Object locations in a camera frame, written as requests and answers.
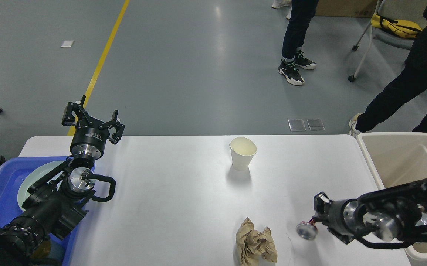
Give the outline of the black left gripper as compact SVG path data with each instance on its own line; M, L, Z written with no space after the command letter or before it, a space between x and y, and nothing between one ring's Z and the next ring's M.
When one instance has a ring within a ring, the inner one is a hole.
M118 118L119 110L115 110L112 119L101 124L101 129L93 128L93 118L83 107L86 96L81 100L68 102L62 118L63 126L73 126L76 131L70 145L70 152L73 155L81 152L88 152L94 159L99 159L105 151L106 140L112 144L117 144L123 136L125 125Z

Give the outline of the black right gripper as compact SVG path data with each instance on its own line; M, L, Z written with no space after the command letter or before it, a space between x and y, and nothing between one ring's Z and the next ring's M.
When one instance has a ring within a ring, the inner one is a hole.
M357 201L330 201L325 192L314 196L314 222L325 224L327 230L344 244L354 240L357 231Z

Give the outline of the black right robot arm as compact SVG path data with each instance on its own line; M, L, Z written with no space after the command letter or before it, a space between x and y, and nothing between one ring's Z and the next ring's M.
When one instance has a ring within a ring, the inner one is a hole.
M341 201L320 192L314 210L310 222L322 223L345 244L357 240L371 249L405 249L427 243L427 178Z

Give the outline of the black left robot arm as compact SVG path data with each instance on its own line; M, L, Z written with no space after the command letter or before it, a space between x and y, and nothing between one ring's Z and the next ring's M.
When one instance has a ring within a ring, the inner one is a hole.
M119 143L125 125L118 110L105 122L90 116L84 103L82 96L64 110L61 124L75 128L70 155L29 186L23 213L0 227L0 266L61 265L56 259L34 259L33 254L50 235L65 239L87 215L84 206L89 201L113 199L115 179L95 174L93 167L104 155L107 141Z

